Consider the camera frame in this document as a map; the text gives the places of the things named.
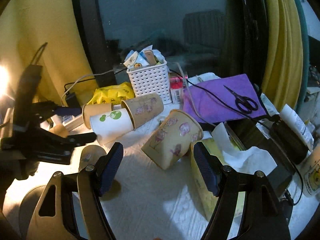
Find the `white cup green print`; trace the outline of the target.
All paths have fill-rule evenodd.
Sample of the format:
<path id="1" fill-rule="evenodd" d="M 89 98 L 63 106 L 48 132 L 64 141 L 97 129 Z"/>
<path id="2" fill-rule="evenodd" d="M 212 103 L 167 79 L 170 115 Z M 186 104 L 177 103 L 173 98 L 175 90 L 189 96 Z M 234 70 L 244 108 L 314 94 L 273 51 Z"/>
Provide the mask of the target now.
<path id="1" fill-rule="evenodd" d="M 91 116 L 90 124 L 100 145 L 114 141 L 133 130 L 133 123 L 125 108 Z"/>

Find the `small brown paper cup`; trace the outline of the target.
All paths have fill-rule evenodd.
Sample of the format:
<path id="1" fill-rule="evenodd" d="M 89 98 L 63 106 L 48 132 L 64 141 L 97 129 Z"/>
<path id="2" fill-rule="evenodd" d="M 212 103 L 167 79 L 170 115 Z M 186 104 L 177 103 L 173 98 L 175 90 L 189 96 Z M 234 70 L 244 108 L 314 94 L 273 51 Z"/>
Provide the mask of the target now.
<path id="1" fill-rule="evenodd" d="M 84 147 L 81 152 L 78 171 L 80 172 L 88 165 L 95 166 L 99 158 L 104 155 L 107 155 L 107 153 L 101 146 L 88 145 Z"/>

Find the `plain brown paper cup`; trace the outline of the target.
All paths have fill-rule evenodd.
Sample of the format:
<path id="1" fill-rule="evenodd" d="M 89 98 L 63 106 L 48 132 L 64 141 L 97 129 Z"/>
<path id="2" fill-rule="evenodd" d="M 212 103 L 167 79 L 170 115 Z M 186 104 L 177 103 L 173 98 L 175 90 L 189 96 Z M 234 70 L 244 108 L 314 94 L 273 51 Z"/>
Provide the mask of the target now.
<path id="1" fill-rule="evenodd" d="M 84 105 L 82 108 L 82 119 L 87 129 L 91 129 L 90 117 L 112 111 L 111 103 L 95 105 Z"/>

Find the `brown floral paper cup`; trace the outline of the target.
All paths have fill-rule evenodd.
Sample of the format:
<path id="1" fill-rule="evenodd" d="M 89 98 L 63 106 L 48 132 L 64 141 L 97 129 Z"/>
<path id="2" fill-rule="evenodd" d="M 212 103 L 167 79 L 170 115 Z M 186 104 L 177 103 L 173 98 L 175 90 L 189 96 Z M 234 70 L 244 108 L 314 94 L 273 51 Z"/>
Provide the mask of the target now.
<path id="1" fill-rule="evenodd" d="M 134 129 L 144 125 L 164 110 L 163 101 L 157 93 L 122 100 L 121 107 L 127 109 Z"/>

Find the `yellowish floral paper cup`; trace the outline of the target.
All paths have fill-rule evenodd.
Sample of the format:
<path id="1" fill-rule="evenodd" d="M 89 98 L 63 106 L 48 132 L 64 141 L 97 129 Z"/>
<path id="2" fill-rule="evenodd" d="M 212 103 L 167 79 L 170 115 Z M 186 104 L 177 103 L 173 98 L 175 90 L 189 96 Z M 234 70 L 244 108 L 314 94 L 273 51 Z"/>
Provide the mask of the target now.
<path id="1" fill-rule="evenodd" d="M 173 109 L 141 150 L 161 169 L 166 170 L 203 138 L 200 124 L 189 114 Z"/>

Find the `black power adapter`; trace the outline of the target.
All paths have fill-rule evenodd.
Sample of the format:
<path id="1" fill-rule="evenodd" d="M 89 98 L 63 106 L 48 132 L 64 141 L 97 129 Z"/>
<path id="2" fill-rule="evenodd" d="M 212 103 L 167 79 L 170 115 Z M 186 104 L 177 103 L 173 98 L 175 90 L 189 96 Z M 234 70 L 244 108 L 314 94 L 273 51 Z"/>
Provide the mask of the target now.
<path id="1" fill-rule="evenodd" d="M 72 85 L 71 82 L 66 83 L 64 85 L 64 89 L 65 89 L 65 101 L 68 107 L 72 107 L 72 108 L 80 108 L 80 103 L 76 97 L 75 92 L 68 92 L 67 89 L 70 88 Z"/>

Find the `yellow tissue box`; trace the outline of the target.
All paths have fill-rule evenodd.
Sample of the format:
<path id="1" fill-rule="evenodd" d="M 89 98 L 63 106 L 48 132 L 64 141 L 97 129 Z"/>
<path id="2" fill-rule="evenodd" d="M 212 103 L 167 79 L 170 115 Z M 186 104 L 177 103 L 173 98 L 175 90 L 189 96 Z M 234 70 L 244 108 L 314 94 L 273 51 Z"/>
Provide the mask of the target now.
<path id="1" fill-rule="evenodd" d="M 201 175 L 201 172 L 197 166 L 197 163 L 194 158 L 194 146 L 198 141 L 195 141 L 191 144 L 191 157 L 190 157 L 190 164 L 191 164 L 191 172 L 196 184 L 196 188 L 204 209 L 204 217 L 207 221 L 210 221 L 213 211 L 216 207 L 218 198 L 214 196 L 211 192 L 208 191 L 204 179 Z M 224 157 L 221 151 L 218 149 L 218 146 L 213 138 L 203 139 L 200 140 L 210 153 L 210 155 L 216 156 L 219 161 L 221 161 L 222 165 L 227 165 L 224 160 Z"/>

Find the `white tissue paper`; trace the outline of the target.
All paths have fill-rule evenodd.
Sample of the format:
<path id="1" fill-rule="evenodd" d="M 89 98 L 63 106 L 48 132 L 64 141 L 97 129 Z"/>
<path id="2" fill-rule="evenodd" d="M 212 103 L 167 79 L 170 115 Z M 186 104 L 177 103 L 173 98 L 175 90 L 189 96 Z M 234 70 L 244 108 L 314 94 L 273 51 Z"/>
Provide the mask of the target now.
<path id="1" fill-rule="evenodd" d="M 256 146 L 244 151 L 237 150 L 231 143 L 223 123 L 219 123 L 214 128 L 212 137 L 217 144 L 217 148 L 222 153 L 224 161 L 237 172 L 254 174 L 256 171 L 262 171 L 267 176 L 277 166 L 266 150 Z"/>

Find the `yellow snack bag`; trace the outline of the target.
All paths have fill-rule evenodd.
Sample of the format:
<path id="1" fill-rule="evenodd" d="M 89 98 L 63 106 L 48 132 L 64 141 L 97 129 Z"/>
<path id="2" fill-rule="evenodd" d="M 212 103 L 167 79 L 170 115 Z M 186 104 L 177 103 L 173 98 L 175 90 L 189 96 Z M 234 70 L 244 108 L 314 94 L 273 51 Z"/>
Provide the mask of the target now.
<path id="1" fill-rule="evenodd" d="M 112 105 L 119 105 L 123 100 L 132 99 L 134 97 L 135 93 L 132 89 L 131 83 L 124 82 L 119 85 L 112 85 L 96 89 L 93 97 L 87 104 L 96 105 L 110 103 Z"/>

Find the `white tube bottle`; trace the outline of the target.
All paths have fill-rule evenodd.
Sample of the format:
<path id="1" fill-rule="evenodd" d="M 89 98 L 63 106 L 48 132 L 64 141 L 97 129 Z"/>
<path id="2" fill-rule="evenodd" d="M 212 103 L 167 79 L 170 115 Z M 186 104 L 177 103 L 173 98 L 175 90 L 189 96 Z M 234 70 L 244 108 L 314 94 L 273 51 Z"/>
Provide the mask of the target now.
<path id="1" fill-rule="evenodd" d="M 300 140 L 308 147 L 309 151 L 312 152 L 314 138 L 299 115 L 288 104 L 286 104 L 280 111 L 279 116 L 287 126 L 289 126 L 289 128 L 298 135 Z"/>

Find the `black scissors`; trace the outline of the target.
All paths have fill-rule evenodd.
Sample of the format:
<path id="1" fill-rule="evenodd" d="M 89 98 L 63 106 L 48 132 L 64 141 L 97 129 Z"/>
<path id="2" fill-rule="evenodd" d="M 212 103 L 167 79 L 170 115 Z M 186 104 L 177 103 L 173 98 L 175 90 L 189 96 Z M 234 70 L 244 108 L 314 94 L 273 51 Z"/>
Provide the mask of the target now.
<path id="1" fill-rule="evenodd" d="M 258 108 L 259 108 L 258 104 L 252 98 L 239 95 L 235 91 L 231 90 L 230 88 L 228 88 L 225 85 L 224 85 L 224 87 L 235 97 L 236 107 L 242 113 L 251 114 L 253 111 L 258 110 Z"/>

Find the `purple cloth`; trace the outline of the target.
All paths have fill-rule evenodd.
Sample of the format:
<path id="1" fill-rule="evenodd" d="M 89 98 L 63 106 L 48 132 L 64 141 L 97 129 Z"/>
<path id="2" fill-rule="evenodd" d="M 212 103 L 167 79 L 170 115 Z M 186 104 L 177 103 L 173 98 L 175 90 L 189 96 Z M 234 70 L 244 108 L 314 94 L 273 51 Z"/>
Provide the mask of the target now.
<path id="1" fill-rule="evenodd" d="M 225 86 L 237 94 L 252 98 L 259 106 L 251 114 L 242 113 L 235 104 L 235 97 Z M 246 74 L 218 78 L 196 83 L 193 81 L 183 93 L 183 111 L 198 122 L 211 124 L 239 120 L 247 116 L 259 120 L 267 116 L 266 108 Z"/>

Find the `white perforated plastic basket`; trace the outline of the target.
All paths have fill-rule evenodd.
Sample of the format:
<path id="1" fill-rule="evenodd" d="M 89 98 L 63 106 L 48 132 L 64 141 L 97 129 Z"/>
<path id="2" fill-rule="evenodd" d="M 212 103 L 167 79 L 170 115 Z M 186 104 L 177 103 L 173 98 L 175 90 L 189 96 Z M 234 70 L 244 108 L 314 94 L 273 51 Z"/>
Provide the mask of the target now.
<path id="1" fill-rule="evenodd" d="M 164 105 L 172 103 L 167 61 L 151 67 L 127 70 L 127 74 L 136 97 L 157 93 Z"/>

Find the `yellow curtain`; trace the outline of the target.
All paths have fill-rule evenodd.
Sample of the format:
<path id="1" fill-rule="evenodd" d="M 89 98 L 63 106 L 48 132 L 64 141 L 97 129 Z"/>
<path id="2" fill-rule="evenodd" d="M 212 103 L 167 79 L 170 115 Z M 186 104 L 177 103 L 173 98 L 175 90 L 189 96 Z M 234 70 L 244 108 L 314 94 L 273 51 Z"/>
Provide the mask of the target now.
<path id="1" fill-rule="evenodd" d="M 295 0 L 266 0 L 268 52 L 262 90 L 278 111 L 294 108 L 303 76 L 303 42 Z"/>

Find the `red white carton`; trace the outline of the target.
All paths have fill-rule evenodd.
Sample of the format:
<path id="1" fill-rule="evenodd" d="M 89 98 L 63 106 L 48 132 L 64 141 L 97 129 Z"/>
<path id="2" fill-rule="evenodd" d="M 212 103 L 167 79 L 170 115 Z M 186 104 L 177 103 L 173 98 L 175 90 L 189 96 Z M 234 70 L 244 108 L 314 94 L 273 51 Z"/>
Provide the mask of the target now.
<path id="1" fill-rule="evenodd" d="M 169 73 L 170 92 L 172 103 L 178 104 L 183 102 L 183 93 L 185 89 L 185 83 L 183 78 L 176 73 Z"/>

